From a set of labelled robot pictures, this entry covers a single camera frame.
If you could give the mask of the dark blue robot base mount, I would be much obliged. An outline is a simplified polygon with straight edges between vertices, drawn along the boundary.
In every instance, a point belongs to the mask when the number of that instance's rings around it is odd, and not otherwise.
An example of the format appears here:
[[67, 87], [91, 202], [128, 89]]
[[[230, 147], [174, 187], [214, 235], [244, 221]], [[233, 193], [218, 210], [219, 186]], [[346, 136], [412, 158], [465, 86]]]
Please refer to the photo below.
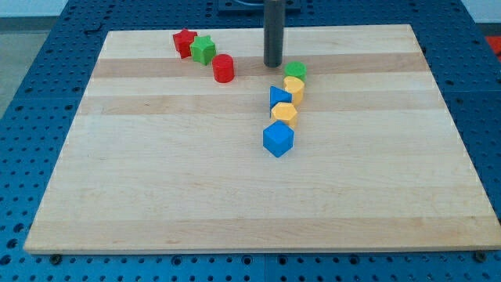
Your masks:
[[[215, 0], [219, 14], [260, 13], [264, 10], [264, 0]], [[302, 0], [285, 0], [288, 13], [299, 13]]]

